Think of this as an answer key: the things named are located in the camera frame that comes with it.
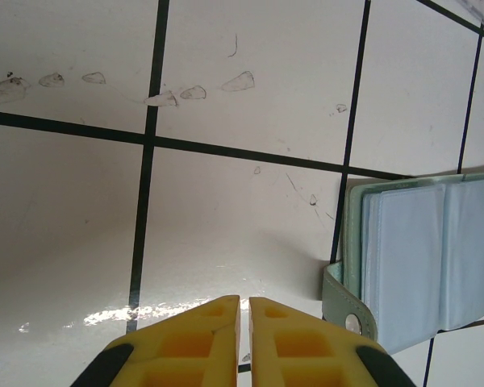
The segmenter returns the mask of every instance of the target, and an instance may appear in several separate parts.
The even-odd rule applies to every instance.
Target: stain
[[[146,98],[144,104],[147,106],[177,106],[176,98],[172,91],[165,91],[164,93],[154,95],[152,97]]]
[[[38,83],[44,87],[63,87],[65,79],[59,73],[53,73],[41,77]]]
[[[255,80],[250,71],[244,71],[238,77],[224,83],[221,89],[224,91],[241,91],[255,87]]]
[[[346,111],[348,108],[346,107],[346,105],[340,103],[339,105],[336,106],[336,109],[339,113],[342,113],[343,111]]]
[[[82,80],[88,83],[96,83],[97,85],[106,84],[106,78],[99,72],[83,75]]]
[[[202,86],[194,86],[183,91],[179,96],[183,99],[205,99],[207,91]]]
[[[29,83],[19,77],[0,81],[0,104],[24,99],[28,87],[30,87]]]
[[[231,55],[228,55],[227,57],[228,58],[234,57],[237,51],[239,51],[239,37],[237,36],[237,34],[235,34],[235,51]]]

